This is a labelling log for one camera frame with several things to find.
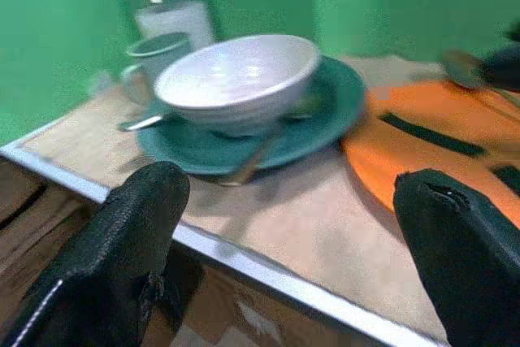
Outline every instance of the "green wall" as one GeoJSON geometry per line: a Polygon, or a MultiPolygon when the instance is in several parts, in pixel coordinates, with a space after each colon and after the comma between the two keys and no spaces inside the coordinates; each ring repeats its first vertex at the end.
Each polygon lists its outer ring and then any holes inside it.
{"type": "MultiPolygon", "coordinates": [[[[252,33],[311,38],[329,55],[396,51],[436,59],[502,46],[517,0],[209,0],[220,39],[252,33]]],[[[86,99],[90,78],[116,76],[138,38],[124,0],[2,0],[0,145],[86,99]]]]}

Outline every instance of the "mug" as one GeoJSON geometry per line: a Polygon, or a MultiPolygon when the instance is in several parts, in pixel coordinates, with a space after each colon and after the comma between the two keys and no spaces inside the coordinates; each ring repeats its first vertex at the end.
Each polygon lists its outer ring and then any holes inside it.
{"type": "Polygon", "coordinates": [[[148,105],[154,99],[154,82],[160,73],[192,52],[186,33],[169,33],[136,42],[127,49],[135,64],[121,72],[121,83],[135,103],[148,105]]]}

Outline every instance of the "teal plate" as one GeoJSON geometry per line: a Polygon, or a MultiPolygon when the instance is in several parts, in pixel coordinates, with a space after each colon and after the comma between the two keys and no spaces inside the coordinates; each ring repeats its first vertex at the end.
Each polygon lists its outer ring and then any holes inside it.
{"type": "MultiPolygon", "coordinates": [[[[363,112],[365,86],[358,74],[340,61],[322,57],[309,87],[309,93],[315,92],[327,99],[323,112],[310,119],[288,121],[284,134],[258,168],[290,163],[332,143],[354,126],[363,112]]],[[[261,137],[227,138],[186,121],[171,121],[139,131],[137,140],[145,154],[174,162],[187,173],[224,175],[253,153],[261,137]]]]}

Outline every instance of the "orange placemat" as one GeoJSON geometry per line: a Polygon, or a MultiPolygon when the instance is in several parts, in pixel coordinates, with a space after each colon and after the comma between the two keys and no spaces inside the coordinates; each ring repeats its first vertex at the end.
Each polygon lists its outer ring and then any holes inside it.
{"type": "Polygon", "coordinates": [[[344,151],[359,178],[388,209],[397,175],[423,168],[441,170],[487,195],[520,228],[520,197],[490,167],[520,167],[520,110],[491,91],[469,91],[448,81],[427,81],[371,92],[366,117],[343,140],[344,151]],[[399,120],[478,145],[469,156],[411,135],[384,122],[399,120]]]}

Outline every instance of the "ceramic bowl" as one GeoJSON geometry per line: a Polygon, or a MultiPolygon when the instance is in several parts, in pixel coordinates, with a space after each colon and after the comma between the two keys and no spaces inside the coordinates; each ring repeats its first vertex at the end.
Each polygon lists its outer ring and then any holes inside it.
{"type": "Polygon", "coordinates": [[[173,63],[155,95],[195,124],[231,137],[265,130],[288,111],[318,68],[305,38],[261,35],[225,41],[173,63]]]}

